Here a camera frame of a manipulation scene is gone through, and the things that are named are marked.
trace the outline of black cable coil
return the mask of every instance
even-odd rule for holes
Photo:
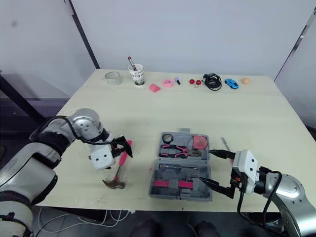
[[[216,75],[215,73],[205,74],[203,76],[205,79],[204,84],[209,88],[210,90],[216,91],[222,88],[222,80],[219,77],[219,75]]]

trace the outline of pliers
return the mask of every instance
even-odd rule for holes
[[[174,149],[181,151],[177,154],[167,154],[167,153],[159,153],[160,157],[170,157],[170,158],[182,158],[185,159],[188,156],[190,157],[200,157],[201,152],[197,150],[189,150],[188,148],[184,146],[177,146],[177,145],[162,145],[160,147],[161,149]]]

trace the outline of blue toy car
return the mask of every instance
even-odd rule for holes
[[[239,85],[231,78],[225,80],[225,84],[227,84],[231,89],[237,89]]]

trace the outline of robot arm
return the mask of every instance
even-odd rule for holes
[[[278,207],[284,228],[290,237],[316,234],[316,209],[307,200],[304,187],[296,178],[264,167],[257,170],[258,161],[249,150],[236,153],[224,150],[209,152],[220,158],[233,159],[234,163],[230,187],[225,188],[216,181],[200,178],[208,187],[230,198],[234,198],[236,188],[246,194],[254,192],[262,194]],[[259,223],[259,226],[266,228],[264,221],[262,224]]]
[[[124,151],[132,156],[126,139],[123,136],[111,139],[97,113],[91,109],[80,109],[72,116],[48,120],[30,136],[33,142],[1,167],[1,236],[29,236],[32,233],[30,207],[43,201],[54,188],[57,175],[53,168],[76,139],[89,145],[95,169],[111,168],[114,158]]]

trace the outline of hammer head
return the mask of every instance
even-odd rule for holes
[[[125,188],[125,183],[120,182],[118,179],[114,179],[110,182],[102,180],[103,183],[110,189],[123,189]]]

